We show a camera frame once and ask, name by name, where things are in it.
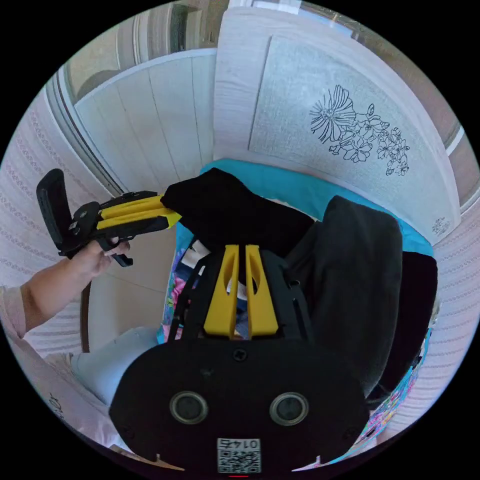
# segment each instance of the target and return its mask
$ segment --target pink sleeve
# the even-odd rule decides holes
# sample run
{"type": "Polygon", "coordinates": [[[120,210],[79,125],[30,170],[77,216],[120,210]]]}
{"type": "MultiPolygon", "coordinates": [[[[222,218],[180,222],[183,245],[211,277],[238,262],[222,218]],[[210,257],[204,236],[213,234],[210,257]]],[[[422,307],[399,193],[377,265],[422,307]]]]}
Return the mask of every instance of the pink sleeve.
{"type": "Polygon", "coordinates": [[[24,337],[27,327],[20,287],[0,287],[0,320],[7,334],[19,339],[24,337]]]}

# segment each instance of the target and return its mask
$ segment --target human hand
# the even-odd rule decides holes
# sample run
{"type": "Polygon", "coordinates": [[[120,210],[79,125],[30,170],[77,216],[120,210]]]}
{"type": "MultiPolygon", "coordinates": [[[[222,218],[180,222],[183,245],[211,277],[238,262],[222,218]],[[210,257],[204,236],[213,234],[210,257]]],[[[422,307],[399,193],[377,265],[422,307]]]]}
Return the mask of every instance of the human hand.
{"type": "MultiPolygon", "coordinates": [[[[115,244],[119,239],[118,237],[112,238],[111,241],[115,244]]],[[[93,240],[72,258],[71,263],[80,275],[87,275],[94,278],[108,269],[112,263],[112,255],[125,254],[129,250],[130,244],[127,241],[120,243],[110,251],[104,251],[100,244],[96,240],[93,240]]]]}

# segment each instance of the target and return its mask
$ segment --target label sticker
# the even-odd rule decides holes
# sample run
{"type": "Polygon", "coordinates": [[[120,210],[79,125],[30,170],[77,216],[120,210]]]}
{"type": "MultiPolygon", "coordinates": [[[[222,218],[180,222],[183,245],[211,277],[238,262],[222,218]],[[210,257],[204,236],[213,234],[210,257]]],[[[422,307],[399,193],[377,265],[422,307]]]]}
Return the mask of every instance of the label sticker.
{"type": "Polygon", "coordinates": [[[262,471],[259,438],[218,438],[216,449],[220,474],[259,474],[262,471]]]}

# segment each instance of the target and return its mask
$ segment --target dark gray jacket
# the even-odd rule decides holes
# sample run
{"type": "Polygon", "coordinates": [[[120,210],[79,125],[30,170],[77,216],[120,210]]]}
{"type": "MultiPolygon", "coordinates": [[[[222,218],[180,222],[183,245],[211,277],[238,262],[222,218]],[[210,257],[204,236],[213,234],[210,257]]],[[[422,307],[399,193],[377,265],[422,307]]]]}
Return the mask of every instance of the dark gray jacket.
{"type": "Polygon", "coordinates": [[[312,225],[285,260],[305,294],[317,345],[340,355],[368,396],[384,371],[397,323],[398,222],[335,196],[323,221],[312,225]]]}

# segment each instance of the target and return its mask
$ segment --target white pants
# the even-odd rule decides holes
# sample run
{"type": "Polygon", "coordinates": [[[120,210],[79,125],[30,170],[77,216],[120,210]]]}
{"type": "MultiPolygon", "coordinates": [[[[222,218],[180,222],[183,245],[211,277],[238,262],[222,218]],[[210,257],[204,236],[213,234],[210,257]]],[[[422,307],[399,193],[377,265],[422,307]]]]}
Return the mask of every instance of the white pants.
{"type": "Polygon", "coordinates": [[[110,406],[127,368],[141,354],[156,347],[157,328],[132,328],[103,347],[71,358],[77,380],[99,400],[110,406]]]}

